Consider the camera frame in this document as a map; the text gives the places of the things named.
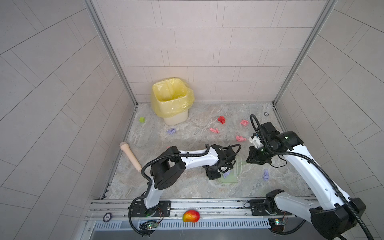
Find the green dustpan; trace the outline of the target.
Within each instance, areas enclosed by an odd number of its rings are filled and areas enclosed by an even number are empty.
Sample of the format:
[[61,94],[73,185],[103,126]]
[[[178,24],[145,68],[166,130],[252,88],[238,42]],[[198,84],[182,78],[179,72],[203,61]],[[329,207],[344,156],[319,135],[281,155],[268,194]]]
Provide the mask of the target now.
[[221,177],[219,178],[219,182],[221,184],[237,184],[238,183],[238,179],[242,173],[242,169],[243,169],[243,166],[242,166],[242,161],[236,157],[236,163],[234,164],[234,168],[233,169],[230,169],[231,173],[230,175],[224,179],[223,178],[223,173],[221,173]]

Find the beige bin yellow bag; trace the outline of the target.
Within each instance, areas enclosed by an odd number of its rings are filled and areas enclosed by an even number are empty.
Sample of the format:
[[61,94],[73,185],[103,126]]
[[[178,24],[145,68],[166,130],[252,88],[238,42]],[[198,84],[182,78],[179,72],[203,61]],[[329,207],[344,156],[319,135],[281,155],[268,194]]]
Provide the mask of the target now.
[[179,78],[168,78],[152,86],[152,110],[168,126],[186,121],[194,101],[194,91]]

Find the purple paper scrap long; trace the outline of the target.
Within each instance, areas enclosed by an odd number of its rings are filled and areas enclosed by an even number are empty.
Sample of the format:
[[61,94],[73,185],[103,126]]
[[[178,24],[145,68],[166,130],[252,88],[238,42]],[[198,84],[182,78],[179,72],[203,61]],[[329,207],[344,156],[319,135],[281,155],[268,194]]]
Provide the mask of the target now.
[[225,173],[223,173],[223,178],[226,179],[230,175],[231,171],[228,170]]

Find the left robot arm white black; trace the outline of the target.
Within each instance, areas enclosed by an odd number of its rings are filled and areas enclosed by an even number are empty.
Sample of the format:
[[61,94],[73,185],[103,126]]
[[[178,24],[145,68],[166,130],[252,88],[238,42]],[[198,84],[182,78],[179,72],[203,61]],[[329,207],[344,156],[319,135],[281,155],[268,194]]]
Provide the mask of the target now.
[[234,168],[240,150],[240,144],[227,147],[206,144],[203,150],[189,152],[172,146],[139,169],[148,181],[148,187],[146,192],[133,202],[139,201],[148,210],[155,209],[160,203],[163,191],[174,185],[183,172],[189,169],[201,167],[209,180],[219,179],[222,174]]

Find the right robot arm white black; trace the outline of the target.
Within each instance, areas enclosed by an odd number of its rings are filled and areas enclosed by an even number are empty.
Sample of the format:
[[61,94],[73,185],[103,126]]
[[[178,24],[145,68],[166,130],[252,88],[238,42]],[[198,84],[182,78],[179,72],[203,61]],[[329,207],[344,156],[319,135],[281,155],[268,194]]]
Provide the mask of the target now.
[[268,214],[291,213],[311,223],[327,240],[343,239],[342,234],[356,225],[361,227],[367,239],[373,239],[361,218],[366,205],[360,198],[351,198],[332,180],[295,132],[280,133],[270,122],[260,124],[254,114],[250,116],[250,120],[255,133],[250,138],[253,145],[250,147],[247,163],[270,165],[272,158],[278,156],[298,171],[317,198],[312,203],[291,196],[283,190],[273,190],[265,198]]

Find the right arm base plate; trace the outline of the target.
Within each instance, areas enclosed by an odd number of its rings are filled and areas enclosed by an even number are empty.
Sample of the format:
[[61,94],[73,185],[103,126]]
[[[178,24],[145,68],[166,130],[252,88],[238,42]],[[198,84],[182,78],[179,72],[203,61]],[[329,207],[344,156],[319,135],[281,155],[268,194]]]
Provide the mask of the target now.
[[275,207],[270,207],[266,203],[266,199],[252,199],[243,203],[245,209],[250,209],[252,216],[267,216],[272,218],[274,216],[291,216],[292,214],[286,211],[278,210]]

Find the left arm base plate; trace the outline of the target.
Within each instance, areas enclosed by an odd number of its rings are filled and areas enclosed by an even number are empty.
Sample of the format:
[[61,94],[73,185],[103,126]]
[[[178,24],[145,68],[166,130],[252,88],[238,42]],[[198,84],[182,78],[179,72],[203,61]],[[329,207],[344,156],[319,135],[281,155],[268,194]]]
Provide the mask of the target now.
[[133,218],[169,217],[171,203],[171,201],[160,201],[157,206],[147,209],[144,200],[137,200],[129,208],[129,213]]

